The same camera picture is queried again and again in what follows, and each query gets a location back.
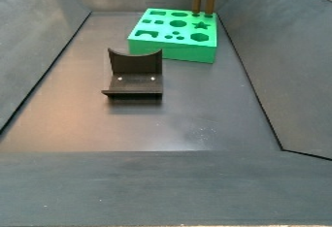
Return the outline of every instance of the green foam block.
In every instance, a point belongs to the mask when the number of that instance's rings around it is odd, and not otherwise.
[[[163,58],[214,62],[217,16],[190,11],[147,9],[130,36],[131,54],[162,49]]]

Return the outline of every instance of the cutout hole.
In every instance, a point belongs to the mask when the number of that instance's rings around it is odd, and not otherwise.
[[[195,33],[190,35],[190,38],[195,41],[195,42],[206,42],[209,41],[209,36],[202,34],[202,33]]]
[[[187,25],[187,23],[185,21],[181,21],[181,20],[174,20],[170,22],[170,24],[173,27],[178,27],[178,28],[185,27]]]
[[[166,15],[166,12],[151,11],[150,14],[151,14],[151,15],[165,16],[165,15]]]
[[[136,37],[142,36],[142,35],[149,35],[153,38],[158,37],[158,32],[157,31],[147,31],[147,30],[139,30],[135,34]]]
[[[185,13],[171,13],[173,16],[187,16]]]

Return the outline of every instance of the bin floor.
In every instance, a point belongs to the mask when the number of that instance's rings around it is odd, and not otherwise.
[[[332,163],[280,151],[221,25],[162,104],[102,95],[139,17],[88,18],[1,134],[0,226],[331,225]]]

